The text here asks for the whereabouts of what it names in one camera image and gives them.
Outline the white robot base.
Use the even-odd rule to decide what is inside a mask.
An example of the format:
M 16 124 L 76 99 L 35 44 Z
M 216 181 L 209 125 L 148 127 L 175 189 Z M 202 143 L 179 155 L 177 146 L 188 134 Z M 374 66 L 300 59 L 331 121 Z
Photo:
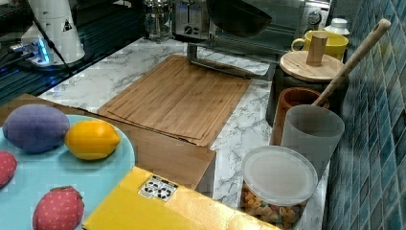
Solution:
M 85 57 L 69 0 L 27 0 L 33 25 L 11 46 L 14 53 L 28 55 L 39 68 L 63 68 Z

